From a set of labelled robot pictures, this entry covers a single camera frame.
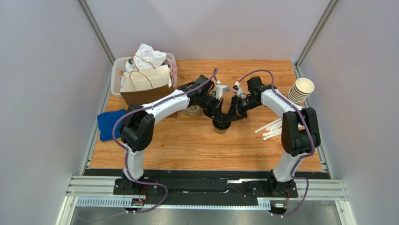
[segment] paper bag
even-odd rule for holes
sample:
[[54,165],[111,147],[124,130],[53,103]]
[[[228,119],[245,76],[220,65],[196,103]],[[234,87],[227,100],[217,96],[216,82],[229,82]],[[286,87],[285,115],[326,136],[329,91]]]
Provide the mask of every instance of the paper bag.
[[[124,72],[123,76],[125,84],[120,89],[120,94],[127,105],[152,103],[173,92],[168,65]],[[176,116],[177,114],[173,113],[168,118]]]

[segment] gray wall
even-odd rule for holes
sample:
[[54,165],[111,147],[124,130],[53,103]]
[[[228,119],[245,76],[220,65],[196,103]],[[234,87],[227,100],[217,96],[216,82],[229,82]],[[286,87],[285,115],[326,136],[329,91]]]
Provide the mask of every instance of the gray wall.
[[0,223],[55,224],[111,66],[79,5],[0,3]]
[[297,60],[329,0],[88,0],[115,58]]
[[302,68],[357,223],[398,224],[399,1],[341,0]]

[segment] wooden tabletop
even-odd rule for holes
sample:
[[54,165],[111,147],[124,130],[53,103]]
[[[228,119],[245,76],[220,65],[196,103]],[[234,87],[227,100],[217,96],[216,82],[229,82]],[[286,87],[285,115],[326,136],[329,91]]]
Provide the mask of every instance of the wooden tabletop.
[[[218,68],[217,78],[230,86],[243,75],[256,69],[273,72],[275,86],[287,96],[295,82],[295,74],[289,60],[178,60],[178,86],[196,80],[201,74],[210,77]],[[259,72],[264,84],[270,84],[267,73]],[[241,82],[246,90],[246,81]],[[223,112],[230,106],[233,92],[223,95]],[[121,96],[110,95],[105,111],[127,109]],[[259,106],[248,111],[248,118],[232,122],[223,135],[214,132],[212,121],[203,115],[189,116],[179,112],[177,118],[160,121],[154,129],[151,144],[145,149],[145,169],[187,169],[187,170],[271,170],[280,160],[284,149],[281,136],[262,140],[262,133],[254,131],[277,119],[272,110]],[[123,168],[124,150],[114,141],[97,142],[90,162],[90,168]],[[321,163],[317,152],[306,158],[299,170],[320,171]]]

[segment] stack of paper cups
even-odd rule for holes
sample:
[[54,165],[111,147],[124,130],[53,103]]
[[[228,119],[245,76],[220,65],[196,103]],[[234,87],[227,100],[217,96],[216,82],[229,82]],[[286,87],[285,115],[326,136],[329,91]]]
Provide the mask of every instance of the stack of paper cups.
[[314,91],[315,85],[306,78],[299,78],[288,92],[288,99],[295,104],[300,104]]

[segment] blue cloth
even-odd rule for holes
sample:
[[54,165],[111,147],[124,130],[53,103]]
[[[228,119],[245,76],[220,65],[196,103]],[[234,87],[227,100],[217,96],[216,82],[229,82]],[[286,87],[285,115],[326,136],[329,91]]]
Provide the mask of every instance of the blue cloth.
[[[126,114],[125,109],[112,112],[104,112],[97,116],[98,129],[100,130],[100,140],[102,142],[112,140],[112,128],[115,123]],[[120,123],[118,124],[117,130],[115,132],[116,138],[120,137],[119,133]]]

